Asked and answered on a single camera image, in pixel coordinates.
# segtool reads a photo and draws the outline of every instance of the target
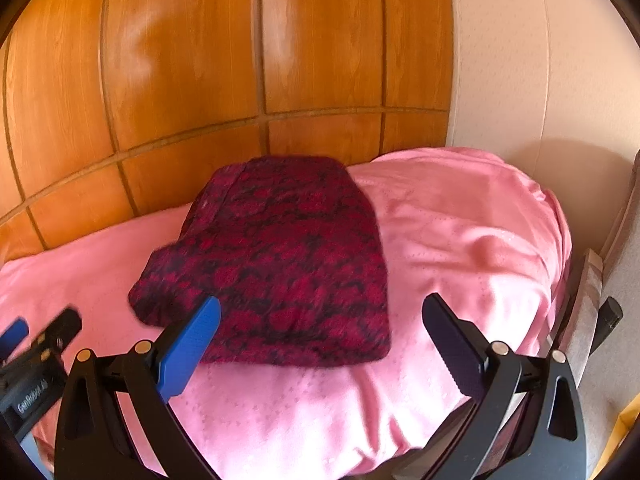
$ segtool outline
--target screw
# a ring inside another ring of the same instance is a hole
[[[151,341],[143,339],[142,341],[138,341],[134,346],[134,350],[136,354],[146,354],[151,350]]]
[[[554,359],[554,361],[556,361],[558,363],[565,363],[566,362],[566,355],[564,355],[559,350],[554,350],[553,352],[551,352],[551,357]]]
[[[509,353],[509,346],[502,341],[494,341],[491,343],[491,350],[498,355],[507,355]]]
[[[78,354],[76,354],[76,359],[78,359],[78,361],[80,361],[81,363],[88,361],[89,357],[91,357],[91,350],[89,350],[88,348],[85,348],[84,350],[81,350],[78,352]]]

